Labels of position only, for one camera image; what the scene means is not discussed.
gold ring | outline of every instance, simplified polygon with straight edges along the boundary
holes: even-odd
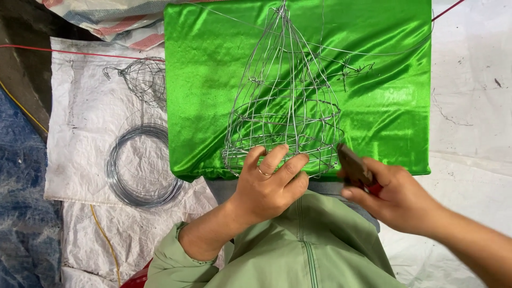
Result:
[[[261,172],[261,170],[260,170],[260,166],[258,166],[258,171],[259,171],[261,174],[265,175],[265,176],[272,176],[272,174],[267,174],[267,173],[263,173],[263,172]]]

red pliers handle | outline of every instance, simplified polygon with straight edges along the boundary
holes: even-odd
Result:
[[[370,194],[379,197],[382,185],[373,177],[373,173],[368,170],[362,159],[342,143],[338,144],[337,151],[339,163],[346,176],[360,183]]]

zipper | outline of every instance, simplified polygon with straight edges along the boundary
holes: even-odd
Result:
[[[304,231],[302,229],[302,198],[297,201],[298,207],[298,239],[306,247],[306,254],[308,256],[309,276],[311,277],[311,287],[318,288],[318,282],[316,280],[316,269],[315,260],[313,258],[313,249],[309,242],[304,241]]]

wire cage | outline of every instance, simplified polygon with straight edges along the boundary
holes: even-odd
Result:
[[[335,146],[344,137],[341,110],[321,57],[310,50],[289,15],[286,1],[269,9],[235,97],[222,156],[237,176],[247,152],[258,145],[267,150],[289,146],[278,168],[294,155],[308,153],[303,170],[310,177],[337,164]]]
[[[160,57],[147,57],[133,61],[124,69],[105,67],[103,74],[110,80],[108,70],[117,70],[129,91],[151,107],[165,107],[165,62]]]

green jacket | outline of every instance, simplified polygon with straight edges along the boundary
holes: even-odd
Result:
[[[403,287],[375,226],[333,197],[307,191],[279,217],[249,227],[220,271],[183,251],[185,225],[156,248],[145,288]]]

